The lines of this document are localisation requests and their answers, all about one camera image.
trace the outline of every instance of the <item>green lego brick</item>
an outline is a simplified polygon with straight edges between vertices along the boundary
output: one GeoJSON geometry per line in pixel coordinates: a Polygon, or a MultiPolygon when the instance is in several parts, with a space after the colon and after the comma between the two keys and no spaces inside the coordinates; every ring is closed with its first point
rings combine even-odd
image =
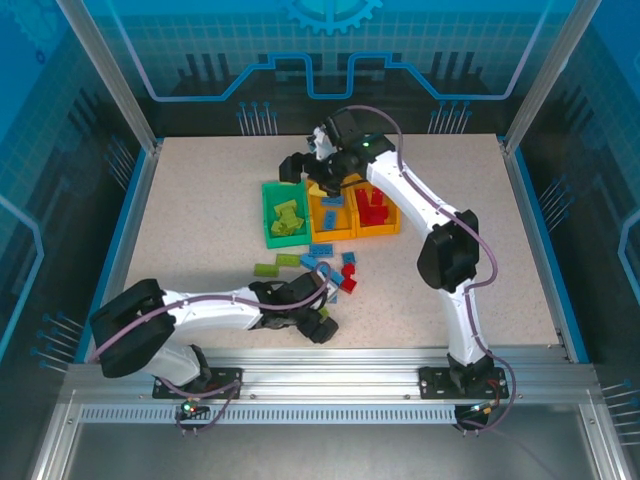
{"type": "Polygon", "coordinates": [[[298,202],[295,200],[289,200],[288,202],[281,203],[279,205],[274,205],[273,209],[276,211],[276,215],[281,216],[284,210],[291,209],[295,215],[295,211],[298,208],[298,202]]]}
{"type": "Polygon", "coordinates": [[[279,182],[265,183],[262,185],[262,205],[263,205],[263,228],[267,248],[292,247],[295,245],[309,245],[311,243],[311,223],[309,222],[309,206],[304,182],[297,185],[283,184],[279,182]],[[286,204],[295,200],[296,223],[293,228],[287,230],[286,227],[280,230],[272,230],[274,222],[281,222],[280,216],[276,214],[275,206],[286,204]]]}
{"type": "Polygon", "coordinates": [[[299,267],[300,255],[278,253],[276,255],[276,265],[278,265],[279,267],[299,267]]]}
{"type": "Polygon", "coordinates": [[[277,277],[278,275],[280,275],[280,267],[278,267],[277,265],[256,263],[253,267],[253,274],[256,277],[277,277]]]}

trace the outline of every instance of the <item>speckled tabletop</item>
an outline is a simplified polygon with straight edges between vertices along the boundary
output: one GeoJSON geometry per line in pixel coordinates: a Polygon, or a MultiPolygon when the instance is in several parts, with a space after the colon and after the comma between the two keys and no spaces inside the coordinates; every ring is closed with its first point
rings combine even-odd
{"type": "MultiPolygon", "coordinates": [[[[278,165],[305,151],[304,137],[167,138],[127,276],[127,286],[157,278],[186,292],[231,290],[255,280],[255,263],[273,263],[262,226],[261,184],[277,180],[278,165]]],[[[511,184],[493,135],[407,135],[405,160],[441,198],[472,209],[500,265],[498,280],[476,294],[490,345],[558,342],[511,184]]],[[[336,242],[357,256],[358,286],[329,305],[340,325],[322,348],[444,346],[447,331],[439,295],[420,279],[422,248],[406,221],[399,235],[336,242]]],[[[301,273],[281,269],[291,280],[301,273]]],[[[478,275],[485,278],[484,255],[478,275]]],[[[253,332],[212,330],[192,339],[202,347],[314,347],[295,328],[253,332]]]]}

